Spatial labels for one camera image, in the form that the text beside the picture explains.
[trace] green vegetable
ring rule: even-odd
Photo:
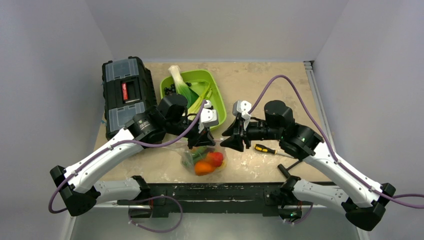
[[[202,94],[197,98],[197,100],[191,105],[188,109],[188,114],[197,114],[200,110],[200,106],[202,105],[202,101],[208,100],[212,95],[212,86],[209,83],[207,87],[203,90]],[[189,120],[195,119],[195,116],[189,116]]]
[[[193,150],[191,150],[191,158],[193,164],[196,164],[198,161],[204,159],[206,157],[207,146],[199,146],[199,147],[193,147]]]
[[[177,94],[183,95],[188,103],[187,108],[190,108],[193,103],[199,98],[199,95],[195,93],[184,81],[183,77],[180,74],[180,67],[177,65],[172,65],[168,69],[169,73],[173,78],[173,82],[175,83],[175,89]]]

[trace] wall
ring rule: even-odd
[[[93,149],[112,55],[83,0],[0,2],[1,239],[57,240],[49,171]]]
[[[347,0],[86,0],[113,57],[150,62],[317,57]]]
[[[424,193],[423,12],[419,0],[351,0],[313,65],[337,151],[398,194]],[[389,203],[371,237],[422,239],[423,220]]]

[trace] tabletop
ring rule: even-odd
[[[225,122],[212,130],[215,139],[220,139],[222,132],[234,121],[233,103],[237,100],[246,100],[253,104],[267,82],[279,74],[284,74],[293,81],[306,107],[321,126],[302,62],[166,62],[145,63],[144,65],[151,71],[157,102],[160,101],[161,96],[159,84],[164,78],[170,76],[168,68],[171,65],[178,65],[182,72],[206,69],[212,73],[227,112]],[[318,132],[302,108],[292,87],[283,78],[272,83],[252,116],[264,119],[264,105],[272,100],[285,102],[288,107],[293,109],[293,116],[297,123]],[[163,142],[172,138],[174,136],[167,135]],[[106,126],[102,123],[94,149],[98,149],[106,142]],[[254,144],[280,149],[277,141],[253,141],[252,145],[254,146]],[[254,150],[253,147],[245,149],[244,152],[226,148],[225,153],[227,162],[223,170],[205,176],[196,176],[183,167],[181,157],[177,152],[167,148],[148,148],[118,164],[101,180],[116,181],[140,175],[147,183],[283,182],[285,178],[277,169],[277,165],[283,164],[288,167],[297,161],[281,155],[263,154]],[[310,182],[329,181],[323,173],[304,162],[291,169],[290,173]]]

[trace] black toolbox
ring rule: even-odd
[[[152,74],[136,56],[102,67],[106,138],[110,140],[134,115],[157,105]]]

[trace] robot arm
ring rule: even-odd
[[[145,147],[130,141],[144,143],[160,142],[166,133],[180,135],[191,121],[182,116],[187,99],[179,94],[166,96],[157,107],[135,115],[110,141],[92,154],[66,168],[56,166],[50,171],[58,187],[71,174],[74,175],[59,191],[71,216],[81,215],[95,204],[113,200],[133,200],[142,194],[146,182],[140,176],[122,181],[99,181],[99,179],[123,160],[144,150]],[[218,124],[217,111],[210,102],[204,106],[206,114],[185,135],[188,147],[214,146],[215,141],[209,127]],[[128,141],[113,147],[116,143]],[[86,164],[79,172],[76,170]]]
[[[370,191],[356,180],[345,167],[380,193],[390,197],[395,188],[389,183],[380,184],[365,176],[337,155],[338,161],[323,142],[323,138],[311,128],[298,124],[293,111],[284,102],[273,100],[264,106],[265,120],[253,118],[249,111],[251,104],[237,101],[233,106],[235,120],[222,134],[229,137],[220,145],[243,152],[251,146],[251,141],[277,140],[287,154],[315,167],[329,177],[337,186],[321,186],[297,176],[290,176],[281,187],[281,194],[272,196],[284,202],[293,200],[308,201],[345,213],[355,226],[370,231],[381,220],[388,200]]]

